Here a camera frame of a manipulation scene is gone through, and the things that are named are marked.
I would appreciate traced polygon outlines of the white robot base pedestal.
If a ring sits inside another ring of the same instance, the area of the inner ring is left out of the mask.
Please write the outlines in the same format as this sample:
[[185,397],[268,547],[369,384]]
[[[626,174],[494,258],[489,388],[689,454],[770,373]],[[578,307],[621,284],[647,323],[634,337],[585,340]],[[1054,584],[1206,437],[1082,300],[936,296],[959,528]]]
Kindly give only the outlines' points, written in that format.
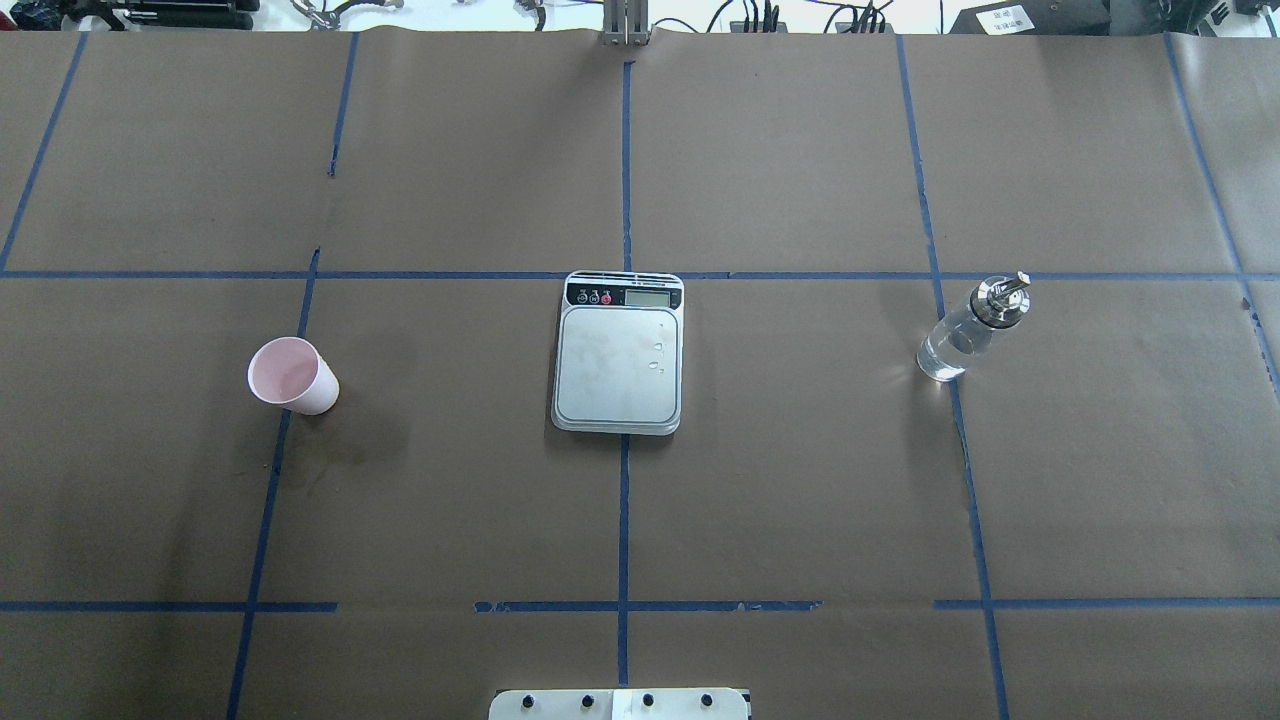
[[512,689],[489,719],[751,719],[750,693],[730,687]]

